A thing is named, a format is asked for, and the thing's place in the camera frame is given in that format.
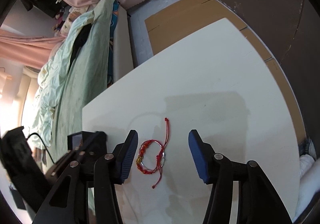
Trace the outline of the black jewelry box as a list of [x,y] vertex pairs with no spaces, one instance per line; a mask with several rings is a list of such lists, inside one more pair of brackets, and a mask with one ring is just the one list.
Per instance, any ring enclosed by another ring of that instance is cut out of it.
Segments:
[[88,132],[80,131],[67,136],[67,149],[85,152],[107,152],[107,134],[103,131]]

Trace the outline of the pale green crumpled duvet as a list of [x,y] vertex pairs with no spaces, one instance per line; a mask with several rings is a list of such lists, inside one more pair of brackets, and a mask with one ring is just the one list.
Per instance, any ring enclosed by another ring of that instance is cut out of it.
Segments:
[[33,122],[29,132],[36,132],[39,137],[33,136],[29,143],[39,149],[49,147],[52,142],[51,132],[55,108],[60,101],[64,84],[66,82],[73,45],[80,31],[94,21],[94,11],[80,15],[72,23],[67,38],[55,48],[55,54],[49,58],[39,72],[37,82],[39,85],[33,101]]

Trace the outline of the green bed blanket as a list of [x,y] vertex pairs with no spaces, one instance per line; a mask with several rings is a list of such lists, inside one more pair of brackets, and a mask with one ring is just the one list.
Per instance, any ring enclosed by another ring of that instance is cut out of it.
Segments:
[[113,36],[119,2],[100,0],[87,39],[70,65],[56,109],[49,152],[58,161],[67,152],[67,137],[82,130],[82,109],[113,84]]

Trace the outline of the pink curtain at left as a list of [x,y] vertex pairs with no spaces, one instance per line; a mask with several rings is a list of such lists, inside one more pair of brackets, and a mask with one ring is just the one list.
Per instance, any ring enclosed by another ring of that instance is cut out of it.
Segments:
[[1,30],[1,58],[40,69],[48,61],[52,49],[64,40],[64,36],[27,37]]

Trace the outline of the flattened brown cardboard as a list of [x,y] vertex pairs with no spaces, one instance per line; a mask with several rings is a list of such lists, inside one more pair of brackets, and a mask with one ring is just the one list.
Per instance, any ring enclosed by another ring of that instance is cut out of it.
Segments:
[[306,139],[306,131],[293,90],[280,65],[264,43],[232,11],[217,0],[180,0],[145,20],[153,54],[194,33],[209,31],[210,48],[228,54],[227,61],[239,59],[236,73],[244,71],[248,55],[260,56],[284,97],[298,143]]

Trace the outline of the floral pillow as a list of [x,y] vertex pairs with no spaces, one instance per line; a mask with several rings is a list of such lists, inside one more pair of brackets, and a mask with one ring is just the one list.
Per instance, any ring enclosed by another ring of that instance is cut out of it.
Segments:
[[71,7],[69,9],[69,15],[61,27],[61,30],[60,30],[61,35],[67,35],[71,28],[72,23],[76,20],[76,18],[92,10],[94,7],[95,5],[88,5],[84,7]]

